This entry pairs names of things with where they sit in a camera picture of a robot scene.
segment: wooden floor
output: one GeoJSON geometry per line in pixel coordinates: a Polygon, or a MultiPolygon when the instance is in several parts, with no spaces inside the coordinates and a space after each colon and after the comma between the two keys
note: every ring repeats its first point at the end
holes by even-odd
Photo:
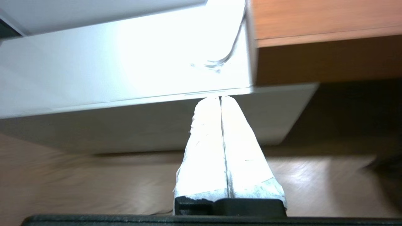
{"type": "MultiPolygon", "coordinates": [[[[283,144],[263,148],[289,216],[401,217],[364,168],[396,149],[394,105],[379,98],[392,89],[373,97],[377,85],[359,87],[321,88],[283,144]]],[[[40,213],[171,214],[182,158],[183,151],[72,155],[0,134],[2,225],[40,213]]]]}

